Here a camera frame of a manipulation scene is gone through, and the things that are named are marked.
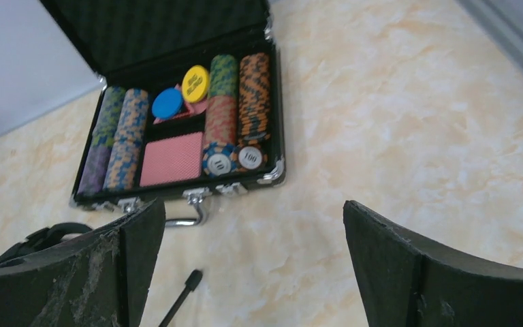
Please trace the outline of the shock mount tripod mic stand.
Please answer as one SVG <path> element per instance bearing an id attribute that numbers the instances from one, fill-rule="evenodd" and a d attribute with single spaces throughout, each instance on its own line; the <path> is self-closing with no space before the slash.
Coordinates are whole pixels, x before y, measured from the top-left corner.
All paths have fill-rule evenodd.
<path id="1" fill-rule="evenodd" d="M 0 265 L 5 263 L 12 263 L 13 259 L 20 258 L 25 255 L 36 253 L 45 250 L 55 245 L 61 244 L 68 240 L 67 235 L 70 234 L 85 234 L 92 231 L 88 225 L 83 223 L 66 222 L 58 223 L 52 227 L 42 228 L 25 237 L 25 241 L 16 243 L 3 254 L 0 255 Z M 188 295 L 193 292 L 200 284 L 203 277 L 203 272 L 200 270 L 193 270 L 185 281 L 185 288 L 176 299 L 166 316 L 163 318 L 159 327 L 168 326 L 184 303 Z"/>

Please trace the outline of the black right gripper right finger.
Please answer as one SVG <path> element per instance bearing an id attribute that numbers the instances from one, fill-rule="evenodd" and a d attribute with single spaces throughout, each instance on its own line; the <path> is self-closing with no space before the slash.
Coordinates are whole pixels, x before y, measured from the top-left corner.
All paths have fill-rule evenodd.
<path id="1" fill-rule="evenodd" d="M 343 222 L 370 326 L 523 326 L 523 268 L 453 249 L 353 200 Z"/>

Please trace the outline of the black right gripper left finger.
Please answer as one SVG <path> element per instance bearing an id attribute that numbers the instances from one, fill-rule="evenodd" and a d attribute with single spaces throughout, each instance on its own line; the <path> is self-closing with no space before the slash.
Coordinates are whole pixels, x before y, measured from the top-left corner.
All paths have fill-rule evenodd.
<path id="1" fill-rule="evenodd" d="M 97 229 L 30 234 L 0 255 L 0 326 L 138 326 L 164 229 L 154 200 Z"/>

